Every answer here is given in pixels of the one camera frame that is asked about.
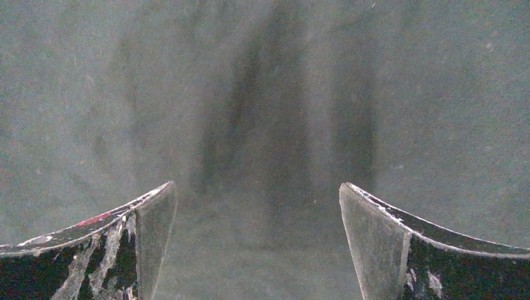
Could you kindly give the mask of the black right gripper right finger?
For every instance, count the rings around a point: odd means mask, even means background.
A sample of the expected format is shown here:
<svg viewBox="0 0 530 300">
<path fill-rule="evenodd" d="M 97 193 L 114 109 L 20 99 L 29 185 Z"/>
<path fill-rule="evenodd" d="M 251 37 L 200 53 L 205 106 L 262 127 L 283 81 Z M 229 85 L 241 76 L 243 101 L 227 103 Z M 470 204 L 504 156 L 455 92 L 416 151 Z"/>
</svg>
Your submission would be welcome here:
<svg viewBox="0 0 530 300">
<path fill-rule="evenodd" d="M 349 182 L 342 221 L 364 299 L 528 299 L 529 250 L 439 226 Z"/>
</svg>

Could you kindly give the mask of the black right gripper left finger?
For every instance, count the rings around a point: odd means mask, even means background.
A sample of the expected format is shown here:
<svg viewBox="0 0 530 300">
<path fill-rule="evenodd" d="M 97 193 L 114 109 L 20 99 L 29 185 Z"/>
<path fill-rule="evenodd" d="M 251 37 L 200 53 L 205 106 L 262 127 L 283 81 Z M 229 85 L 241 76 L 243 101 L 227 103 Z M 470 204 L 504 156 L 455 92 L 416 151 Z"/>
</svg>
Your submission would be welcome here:
<svg viewBox="0 0 530 300">
<path fill-rule="evenodd" d="M 154 299 L 178 198 L 169 181 L 62 230 L 1 246 L 2 299 Z"/>
</svg>

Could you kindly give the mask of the black t shirt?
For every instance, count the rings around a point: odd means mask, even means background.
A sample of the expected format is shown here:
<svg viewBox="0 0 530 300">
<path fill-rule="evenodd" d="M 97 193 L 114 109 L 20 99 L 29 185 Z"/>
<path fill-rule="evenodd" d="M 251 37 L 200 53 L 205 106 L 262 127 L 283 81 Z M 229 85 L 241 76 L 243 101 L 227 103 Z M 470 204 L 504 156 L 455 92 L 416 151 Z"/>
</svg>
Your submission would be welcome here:
<svg viewBox="0 0 530 300">
<path fill-rule="evenodd" d="M 528 1 L 2 1 L 1 242 L 167 181 L 157 299 L 361 299 L 353 183 L 529 246 Z"/>
</svg>

